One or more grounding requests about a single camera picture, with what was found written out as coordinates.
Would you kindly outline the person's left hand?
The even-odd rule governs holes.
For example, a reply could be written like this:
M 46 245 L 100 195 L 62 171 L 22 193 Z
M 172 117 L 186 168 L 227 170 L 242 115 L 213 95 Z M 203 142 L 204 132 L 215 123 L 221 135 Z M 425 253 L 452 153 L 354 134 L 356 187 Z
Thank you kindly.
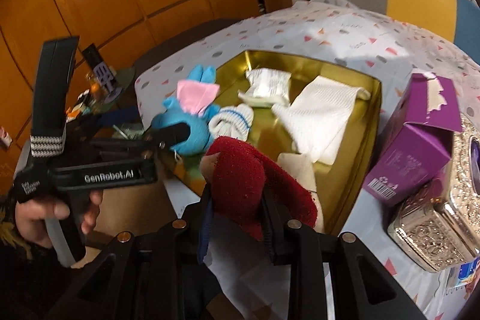
M 103 191 L 97 190 L 89 193 L 89 203 L 80 224 L 85 235 L 95 229 L 102 202 Z M 52 243 L 47 234 L 45 220 L 47 218 L 63 220 L 69 214 L 70 210 L 64 202 L 52 196 L 39 196 L 23 204 L 16 203 L 16 228 L 26 241 L 51 249 Z

